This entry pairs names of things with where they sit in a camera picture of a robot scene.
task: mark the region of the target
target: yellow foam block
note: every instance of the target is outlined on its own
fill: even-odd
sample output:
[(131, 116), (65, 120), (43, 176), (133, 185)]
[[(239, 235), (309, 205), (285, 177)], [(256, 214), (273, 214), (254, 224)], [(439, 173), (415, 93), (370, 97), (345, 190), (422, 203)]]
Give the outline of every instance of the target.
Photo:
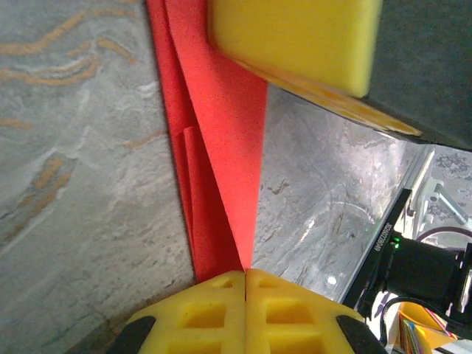
[(363, 97), (380, 11), (381, 0), (209, 0), (209, 38), (282, 87)]
[(231, 271), (135, 313), (156, 319), (139, 354), (241, 354), (245, 275)]
[(353, 353), (336, 317), (362, 317), (301, 286), (246, 271), (246, 354)]

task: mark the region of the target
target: red paper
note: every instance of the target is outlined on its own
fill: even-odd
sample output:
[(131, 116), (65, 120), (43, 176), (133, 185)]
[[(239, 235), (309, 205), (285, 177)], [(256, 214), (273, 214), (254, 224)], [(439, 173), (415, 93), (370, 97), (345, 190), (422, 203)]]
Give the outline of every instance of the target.
[(267, 84), (207, 42), (207, 2), (147, 0), (195, 272), (251, 267)]

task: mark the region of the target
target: gray marble surface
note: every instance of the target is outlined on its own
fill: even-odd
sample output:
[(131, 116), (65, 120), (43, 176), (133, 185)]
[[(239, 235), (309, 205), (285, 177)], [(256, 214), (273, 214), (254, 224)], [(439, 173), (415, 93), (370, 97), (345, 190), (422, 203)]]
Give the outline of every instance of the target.
[[(0, 353), (101, 353), (195, 282), (146, 12), (0, 14)], [(419, 147), (268, 95), (254, 267), (336, 297)]]

